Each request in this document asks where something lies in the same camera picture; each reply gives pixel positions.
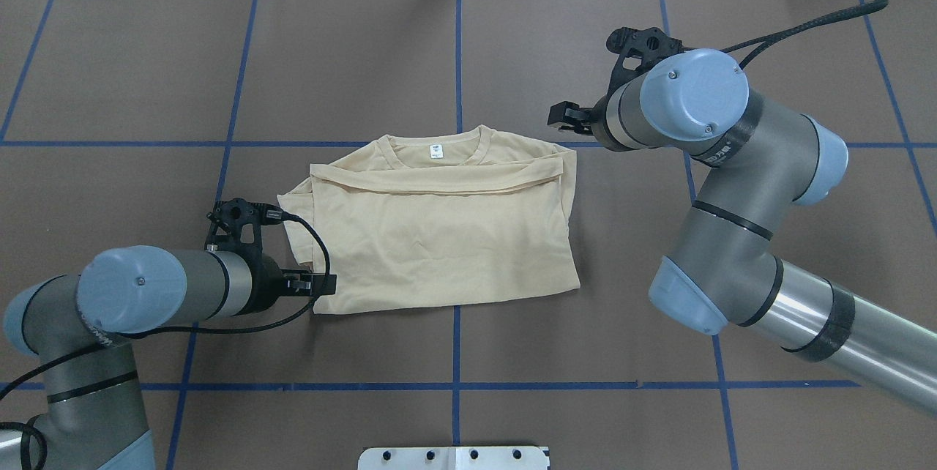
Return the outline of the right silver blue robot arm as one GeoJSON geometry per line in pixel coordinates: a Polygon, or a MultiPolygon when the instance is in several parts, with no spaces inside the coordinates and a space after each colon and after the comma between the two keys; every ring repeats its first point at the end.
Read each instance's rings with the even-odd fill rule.
{"type": "Polygon", "coordinates": [[[846,143],[754,90],[740,63],[652,29],[617,29],[607,91],[553,105],[548,125],[630,152],[675,147],[709,168],[649,299],[706,335],[735,324],[935,414],[935,333],[770,253],[788,210],[843,180],[846,143]]]}

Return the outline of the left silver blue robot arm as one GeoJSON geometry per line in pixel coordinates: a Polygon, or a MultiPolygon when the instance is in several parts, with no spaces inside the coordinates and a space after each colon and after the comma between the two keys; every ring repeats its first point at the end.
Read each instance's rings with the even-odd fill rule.
{"type": "Polygon", "coordinates": [[[335,292],[330,253],[307,221],[274,204],[217,202],[201,250],[115,247],[78,275],[58,275],[10,301],[3,331],[40,366],[8,383],[3,396],[43,377],[46,413],[2,423],[4,469],[154,469],[149,426],[132,344],[168,333],[244,335],[207,322],[248,316],[300,296],[308,313],[335,292]],[[262,228],[296,223],[324,254],[324,270],[284,269],[264,252],[262,228]]]}

